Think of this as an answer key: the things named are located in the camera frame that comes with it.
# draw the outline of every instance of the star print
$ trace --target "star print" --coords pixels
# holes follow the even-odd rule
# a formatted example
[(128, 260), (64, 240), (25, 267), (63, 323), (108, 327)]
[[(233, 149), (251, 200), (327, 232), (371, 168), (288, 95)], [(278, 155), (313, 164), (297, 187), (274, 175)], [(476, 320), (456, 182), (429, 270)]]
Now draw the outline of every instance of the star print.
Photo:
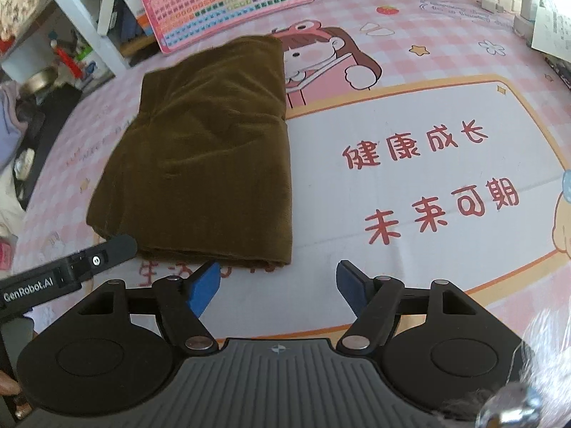
[(412, 48), (409, 50), (411, 53), (414, 53), (417, 56), (422, 55), (429, 55), (430, 51), (426, 49), (426, 47), (418, 47), (417, 45), (412, 45)]

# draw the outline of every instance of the pink checkered pattern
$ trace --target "pink checkered pattern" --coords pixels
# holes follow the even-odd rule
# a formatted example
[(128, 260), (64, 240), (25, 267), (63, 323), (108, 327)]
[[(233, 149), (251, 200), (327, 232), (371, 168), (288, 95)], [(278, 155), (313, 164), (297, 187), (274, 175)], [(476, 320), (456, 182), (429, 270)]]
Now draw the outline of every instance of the pink checkered pattern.
[[(399, 13), (376, 11), (387, 5)], [(479, 8), (477, 0), (318, 0), (247, 22), (169, 57), (156, 55), (82, 101), (38, 180), (16, 248), (14, 270), (29, 269), (96, 243), (85, 224), (87, 207), (111, 151), (137, 114), (145, 73), (238, 36), (267, 34), (306, 19), (348, 32), (359, 48), (382, 66), (379, 87), (478, 74), (506, 77), (539, 113), (571, 160), (571, 93), (541, 54), (511, 32), (511, 15), (491, 15)], [(394, 34), (368, 35), (361, 30), (368, 23)], [(480, 43), (495, 47), (491, 50), (495, 54)], [(412, 45), (426, 47), (430, 55), (411, 53)], [(173, 266), (159, 263), (154, 269), (156, 278), (173, 273)], [(570, 274), (568, 265), (489, 308), (521, 331), (539, 309), (566, 305), (571, 295)], [(128, 286), (142, 284), (138, 268), (122, 276)]]

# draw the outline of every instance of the clothing pile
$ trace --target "clothing pile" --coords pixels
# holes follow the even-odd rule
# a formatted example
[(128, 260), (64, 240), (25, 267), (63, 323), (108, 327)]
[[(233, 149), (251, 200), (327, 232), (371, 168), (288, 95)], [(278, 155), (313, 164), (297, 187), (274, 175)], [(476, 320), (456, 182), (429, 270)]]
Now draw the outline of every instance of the clothing pile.
[(283, 50), (241, 37), (148, 73), (87, 224), (149, 256), (281, 266), (292, 250)]
[(12, 170), (28, 124), (16, 116), (17, 97), (16, 82), (0, 84), (0, 265), (3, 270), (10, 267), (7, 253), (11, 248), (6, 240), (19, 234), (24, 220), (24, 210), (16, 198)]

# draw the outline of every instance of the cartoon character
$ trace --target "cartoon character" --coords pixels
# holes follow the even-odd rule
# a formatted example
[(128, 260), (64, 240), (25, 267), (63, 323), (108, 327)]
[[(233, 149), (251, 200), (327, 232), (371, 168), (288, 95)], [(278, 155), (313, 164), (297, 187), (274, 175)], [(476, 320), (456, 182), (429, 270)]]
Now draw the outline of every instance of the cartoon character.
[(65, 243), (59, 237), (59, 233), (57, 231), (51, 232), (38, 253), (39, 261), (49, 263), (59, 259), (64, 255), (65, 247)]
[(282, 41), (285, 90), (292, 108), (366, 90), (383, 72), (340, 27), (322, 28), (320, 22), (308, 20), (272, 34)]
[(79, 192), (83, 193), (85, 190), (89, 188), (89, 183), (91, 181), (88, 178), (84, 178), (84, 180), (79, 184)]
[(571, 170), (563, 174), (563, 192), (555, 206), (553, 244), (571, 259)]

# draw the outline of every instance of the pink printed tablecloth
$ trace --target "pink printed tablecloth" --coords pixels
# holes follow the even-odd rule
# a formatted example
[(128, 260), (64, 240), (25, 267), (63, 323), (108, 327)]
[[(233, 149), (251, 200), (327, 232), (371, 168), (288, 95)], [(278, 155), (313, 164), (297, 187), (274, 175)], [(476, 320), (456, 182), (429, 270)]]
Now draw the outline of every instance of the pink printed tablecloth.
[[(145, 73), (168, 67), (197, 51), (242, 35), (269, 34), (277, 30), (276, 36), (284, 43), (288, 106), (293, 107), (293, 115), (296, 108), (311, 107), (333, 95), (373, 92), (376, 88), (452, 77), (493, 75), (507, 79), (524, 97), (558, 143), (563, 159), (569, 161), (571, 93), (541, 54), (529, 49), (513, 34), (511, 25), (511, 15), (492, 15), (482, 10), (477, 0), (317, 0), (222, 32), (169, 57), (156, 55), (88, 96), (68, 119), (32, 196), (16, 249), (14, 269), (29, 269), (99, 241), (85, 224), (87, 207), (111, 151), (138, 112)], [(451, 102), (441, 107), (459, 106)], [(302, 119), (293, 119), (292, 123), (299, 120)], [(320, 138), (327, 136), (328, 131), (321, 129)], [(292, 167), (296, 169), (304, 157), (295, 152), (295, 140), (292, 136), (290, 139)], [(298, 315), (291, 309), (307, 302), (303, 297), (292, 296), (291, 308), (287, 307), (288, 302), (277, 304), (275, 299), (266, 297), (265, 291), (276, 288), (280, 282), (302, 279), (309, 283), (310, 286), (305, 285), (307, 289), (321, 281), (317, 277), (311, 280), (310, 272), (303, 276), (291, 273), (296, 266), (296, 253), (302, 251), (302, 247), (296, 245), (295, 234), (294, 225), (294, 262), (283, 271), (222, 269), (221, 291), (203, 315), (205, 324), (216, 337), (295, 336), (311, 330), (332, 333), (353, 320), (350, 310), (346, 306), (338, 307), (337, 302), (327, 314), (308, 307)], [(370, 235), (363, 231), (365, 244)], [(331, 260), (331, 265), (338, 260)], [(129, 287), (148, 286), (168, 274), (186, 276), (191, 269), (193, 266), (176, 260), (172, 263), (132, 260), (99, 275), (93, 285), (84, 286), (82, 291), (37, 308), (34, 311), (36, 328), (43, 329), (109, 278), (121, 277)], [(487, 307), (521, 332), (541, 308), (566, 305), (571, 295), (570, 274), (569, 264), (559, 266), (522, 288), (506, 294), (496, 293), (496, 299)], [(332, 271), (333, 284), (325, 288), (323, 298), (321, 293), (313, 295), (316, 303), (329, 304), (327, 294), (331, 298), (336, 294), (333, 275)], [(478, 279), (467, 279), (462, 287), (478, 291), (479, 284)], [(250, 311), (245, 305), (252, 301), (258, 312)], [(234, 309), (243, 313), (235, 314)]]

